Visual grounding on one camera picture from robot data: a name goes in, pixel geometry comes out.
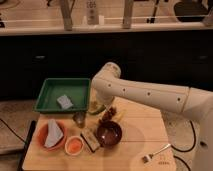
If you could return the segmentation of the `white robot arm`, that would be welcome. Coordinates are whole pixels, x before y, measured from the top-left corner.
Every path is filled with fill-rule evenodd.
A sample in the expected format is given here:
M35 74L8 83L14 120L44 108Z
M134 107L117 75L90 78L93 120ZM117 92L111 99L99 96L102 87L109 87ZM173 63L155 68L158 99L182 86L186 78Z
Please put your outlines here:
M192 171L213 171L213 92L187 86L129 81L121 69L107 62L93 77L97 99L110 106L115 97L124 98L170 113L181 114L200 125Z

